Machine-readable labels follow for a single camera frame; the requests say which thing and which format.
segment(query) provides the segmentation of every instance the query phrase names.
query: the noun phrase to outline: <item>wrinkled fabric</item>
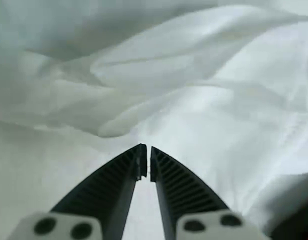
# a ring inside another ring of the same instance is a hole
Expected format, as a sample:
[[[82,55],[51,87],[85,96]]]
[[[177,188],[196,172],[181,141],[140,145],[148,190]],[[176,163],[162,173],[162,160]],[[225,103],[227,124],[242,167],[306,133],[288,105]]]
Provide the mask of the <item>wrinkled fabric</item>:
[[[178,159],[267,234],[308,201],[308,11],[166,2],[159,13],[140,5],[141,16],[109,6],[110,20],[99,1],[42,3],[25,16],[0,2],[0,239],[138,143]],[[302,201],[276,212],[269,203],[303,178]],[[144,235],[164,237],[146,181],[123,239]]]

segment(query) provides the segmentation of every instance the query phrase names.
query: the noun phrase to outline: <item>white bedsheet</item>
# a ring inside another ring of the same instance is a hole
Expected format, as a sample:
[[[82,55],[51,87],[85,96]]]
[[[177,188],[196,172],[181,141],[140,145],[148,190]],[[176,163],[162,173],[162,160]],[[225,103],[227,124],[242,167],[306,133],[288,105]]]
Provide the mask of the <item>white bedsheet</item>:
[[[0,239],[138,143],[267,233],[308,201],[308,4],[256,5],[0,0]],[[124,240],[164,239],[156,198]]]

